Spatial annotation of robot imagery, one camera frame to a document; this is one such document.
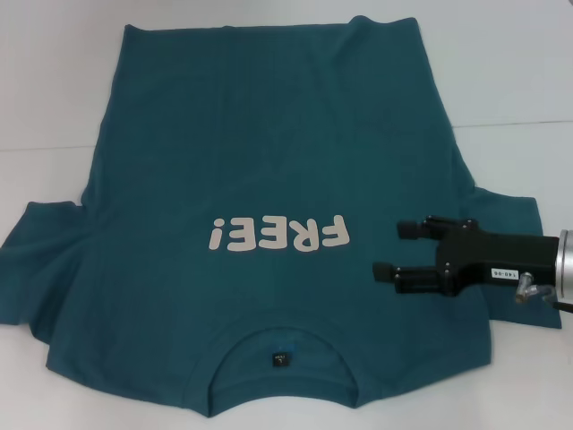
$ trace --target white table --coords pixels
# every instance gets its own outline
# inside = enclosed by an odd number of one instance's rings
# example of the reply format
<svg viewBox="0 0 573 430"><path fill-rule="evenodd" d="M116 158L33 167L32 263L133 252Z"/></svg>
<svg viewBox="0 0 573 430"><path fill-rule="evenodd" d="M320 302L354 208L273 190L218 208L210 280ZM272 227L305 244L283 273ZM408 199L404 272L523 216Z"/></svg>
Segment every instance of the white table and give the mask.
<svg viewBox="0 0 573 430"><path fill-rule="evenodd" d="M476 182L536 197L547 234L573 228L568 0L0 0L0 240L26 202L79 200L126 23L286 25L358 14L416 17ZM571 428L573 318L563 324L493 322L492 365L360 409L274 398L212 419L68 381L44 367L47 346L27 327L0 326L0 429Z"/></svg>

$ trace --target t-shirt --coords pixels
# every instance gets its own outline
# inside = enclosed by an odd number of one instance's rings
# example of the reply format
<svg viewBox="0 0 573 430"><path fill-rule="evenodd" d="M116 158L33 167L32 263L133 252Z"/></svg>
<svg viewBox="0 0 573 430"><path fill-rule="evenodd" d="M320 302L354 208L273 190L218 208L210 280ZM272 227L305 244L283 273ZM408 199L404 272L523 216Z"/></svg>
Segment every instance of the t-shirt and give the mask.
<svg viewBox="0 0 573 430"><path fill-rule="evenodd" d="M358 407L488 364L491 318L560 326L513 288L401 296L372 276L433 265L402 219L541 233L533 199L475 187L414 19L128 25L81 203L30 203L0 250L0 323L128 398Z"/></svg>

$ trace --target robotic arm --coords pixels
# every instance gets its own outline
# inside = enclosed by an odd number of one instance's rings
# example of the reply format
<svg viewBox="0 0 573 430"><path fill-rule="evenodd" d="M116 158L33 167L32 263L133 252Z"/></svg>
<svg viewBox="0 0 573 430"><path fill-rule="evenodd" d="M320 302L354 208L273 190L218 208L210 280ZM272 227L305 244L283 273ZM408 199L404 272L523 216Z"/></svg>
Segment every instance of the robotic arm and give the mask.
<svg viewBox="0 0 573 430"><path fill-rule="evenodd" d="M441 293L457 296L472 284L498 284L516 289L516 300L525 303L540 295L550 306L573 313L573 231L560 237L500 235L483 231L475 219L427 217L421 224L400 221L401 239L430 238L440 241L434 267L372 265L374 278L393 282L399 294Z"/></svg>

